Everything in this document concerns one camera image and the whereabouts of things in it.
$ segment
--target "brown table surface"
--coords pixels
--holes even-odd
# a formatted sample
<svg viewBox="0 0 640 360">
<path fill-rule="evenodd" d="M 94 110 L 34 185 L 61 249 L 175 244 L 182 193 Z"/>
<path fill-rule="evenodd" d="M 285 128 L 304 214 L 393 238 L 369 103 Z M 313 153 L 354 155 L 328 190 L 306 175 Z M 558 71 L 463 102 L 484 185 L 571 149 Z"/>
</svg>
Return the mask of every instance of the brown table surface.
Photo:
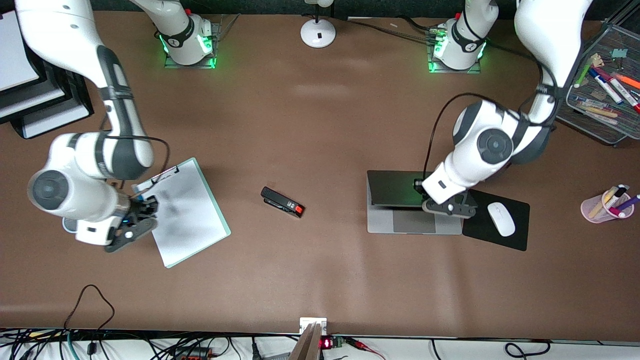
<svg viewBox="0 0 640 360">
<path fill-rule="evenodd" d="M 640 340 L 640 217 L 593 225 L 579 211 L 612 184 L 638 192 L 633 145 L 613 149 L 560 125 L 539 160 L 477 186 L 531 205 L 526 252 L 367 233 L 366 171 L 421 169 L 455 94 L 517 108 L 536 86 L 533 63 L 487 49 L 481 75 L 430 74 L 423 45 L 373 29 L 333 20 L 335 42 L 311 49 L 299 35 L 306 18 L 242 15 L 218 69 L 165 70 L 144 13 L 95 17 L 147 133 L 171 143 L 172 164 L 198 159 L 232 235 L 166 269 L 151 236 L 106 254 L 28 201 L 52 139 L 97 129 L 104 107 L 91 87 L 88 120 L 28 141 L 0 127 L 1 326 L 59 327 L 94 283 L 115 306 L 112 328 L 296 332 L 299 317 L 325 316 L 329 331 L 351 334 Z M 399 19 L 372 21 L 412 32 Z M 512 22 L 493 37 L 521 48 Z M 446 111 L 430 168 L 452 150 L 454 120 L 472 101 Z M 164 156 L 154 147 L 145 178 Z M 306 205 L 305 216 L 265 205 L 263 186 Z M 90 292 L 71 326 L 95 328 L 108 314 Z"/>
</svg>

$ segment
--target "mouse pad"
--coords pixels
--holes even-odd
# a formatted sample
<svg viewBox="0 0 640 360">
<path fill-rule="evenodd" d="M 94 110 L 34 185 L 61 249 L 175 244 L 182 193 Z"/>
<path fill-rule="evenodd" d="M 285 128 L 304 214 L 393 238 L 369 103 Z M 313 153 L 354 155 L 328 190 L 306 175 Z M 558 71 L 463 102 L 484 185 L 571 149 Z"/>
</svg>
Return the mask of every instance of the mouse pad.
<svg viewBox="0 0 640 360">
<path fill-rule="evenodd" d="M 520 251 L 527 250 L 529 210 L 531 209 L 529 204 L 473 189 L 469 190 L 469 194 L 477 202 L 478 208 L 474 217 L 464 220 L 462 235 Z M 495 228 L 487 210 L 487 206 L 493 202 L 501 202 L 509 210 L 513 223 L 516 225 L 516 232 L 511 236 L 503 237 Z"/>
</svg>

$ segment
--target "green cable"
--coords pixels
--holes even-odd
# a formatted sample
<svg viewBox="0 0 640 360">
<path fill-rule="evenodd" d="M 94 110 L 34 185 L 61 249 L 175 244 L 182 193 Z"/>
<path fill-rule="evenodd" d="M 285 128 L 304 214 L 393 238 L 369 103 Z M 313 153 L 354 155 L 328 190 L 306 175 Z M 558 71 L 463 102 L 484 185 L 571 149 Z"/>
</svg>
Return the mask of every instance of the green cable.
<svg viewBox="0 0 640 360">
<path fill-rule="evenodd" d="M 73 344 L 71 344 L 71 332 L 69 331 L 67 333 L 67 344 L 69 345 L 69 350 L 71 350 L 71 355 L 74 356 L 75 360 L 80 360 L 80 358 L 78 357 L 78 354 L 76 354 L 76 350 L 74 349 Z"/>
</svg>

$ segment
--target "laptop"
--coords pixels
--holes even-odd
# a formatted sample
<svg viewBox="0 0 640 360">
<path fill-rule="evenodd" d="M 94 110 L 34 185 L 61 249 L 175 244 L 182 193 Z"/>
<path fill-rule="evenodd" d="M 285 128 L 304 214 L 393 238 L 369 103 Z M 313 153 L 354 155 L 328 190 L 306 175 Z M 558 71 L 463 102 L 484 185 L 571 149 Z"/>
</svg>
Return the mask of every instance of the laptop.
<svg viewBox="0 0 640 360">
<path fill-rule="evenodd" d="M 462 219 L 426 213 L 413 189 L 415 171 L 367 171 L 367 231 L 372 234 L 461 235 Z"/>
</svg>

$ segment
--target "white mouse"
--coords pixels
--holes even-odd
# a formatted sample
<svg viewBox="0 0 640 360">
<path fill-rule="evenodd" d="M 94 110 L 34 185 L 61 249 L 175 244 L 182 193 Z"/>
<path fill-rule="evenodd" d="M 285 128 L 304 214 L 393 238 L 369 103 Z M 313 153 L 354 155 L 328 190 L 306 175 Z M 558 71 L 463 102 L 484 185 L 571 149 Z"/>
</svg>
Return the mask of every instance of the white mouse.
<svg viewBox="0 0 640 360">
<path fill-rule="evenodd" d="M 498 233 L 503 237 L 511 236 L 516 232 L 516 225 L 513 223 L 513 218 L 509 214 L 509 210 L 501 202 L 493 202 L 487 207 L 489 216 L 493 220 L 495 228 L 498 229 Z"/>
</svg>

